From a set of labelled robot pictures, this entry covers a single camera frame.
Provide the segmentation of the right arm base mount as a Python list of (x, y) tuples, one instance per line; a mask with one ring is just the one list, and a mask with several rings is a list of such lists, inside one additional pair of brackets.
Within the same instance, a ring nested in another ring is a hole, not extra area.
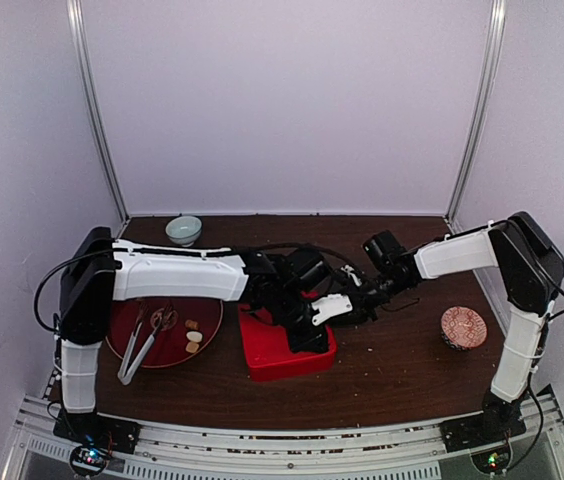
[(478, 472), (492, 475), (503, 474), (513, 464), (511, 440), (526, 431), (526, 425), (520, 419), (504, 427), (486, 427), (483, 413), (440, 424), (447, 453), (468, 453)]

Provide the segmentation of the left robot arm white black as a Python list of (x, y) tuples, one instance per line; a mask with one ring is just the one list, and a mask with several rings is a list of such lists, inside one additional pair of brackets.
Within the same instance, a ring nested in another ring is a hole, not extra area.
[(92, 229), (72, 258), (48, 271), (34, 293), (60, 278), (59, 313), (43, 329), (59, 354), (61, 414), (85, 444), (106, 433), (97, 413), (96, 376), (101, 345), (116, 302), (150, 298), (200, 298), (243, 302), (265, 309), (286, 331), (292, 352), (321, 353), (326, 324), (350, 305), (341, 294), (309, 297), (332, 276), (324, 250), (313, 245), (171, 248), (115, 240), (106, 227)]

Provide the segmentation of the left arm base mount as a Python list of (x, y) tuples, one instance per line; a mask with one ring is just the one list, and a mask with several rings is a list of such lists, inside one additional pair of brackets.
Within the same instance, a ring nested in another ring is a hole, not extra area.
[(61, 415), (53, 434), (75, 443), (68, 464), (79, 477), (103, 473), (115, 460), (115, 453), (133, 454), (141, 427), (137, 422), (100, 415)]

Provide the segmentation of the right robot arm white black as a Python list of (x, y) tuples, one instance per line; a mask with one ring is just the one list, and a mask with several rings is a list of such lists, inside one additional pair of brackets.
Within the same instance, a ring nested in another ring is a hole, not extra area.
[(481, 440), (497, 440), (530, 393), (551, 324), (564, 315), (563, 253), (526, 211), (411, 248), (384, 230), (362, 249), (378, 274), (368, 278), (349, 270), (344, 305), (355, 319), (372, 318), (376, 309), (424, 282), (470, 272), (487, 288), (489, 274), (499, 277), (501, 310), (508, 319), (501, 356), (474, 423)]

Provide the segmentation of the red square tin box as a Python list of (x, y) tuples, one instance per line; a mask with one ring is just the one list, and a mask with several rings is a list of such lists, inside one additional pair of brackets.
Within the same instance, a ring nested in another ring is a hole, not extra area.
[(329, 327), (325, 353), (292, 353), (285, 329), (274, 326), (266, 310), (251, 312), (248, 304), (239, 304), (238, 320), (246, 365), (255, 382), (317, 374), (329, 370), (335, 362), (337, 343)]

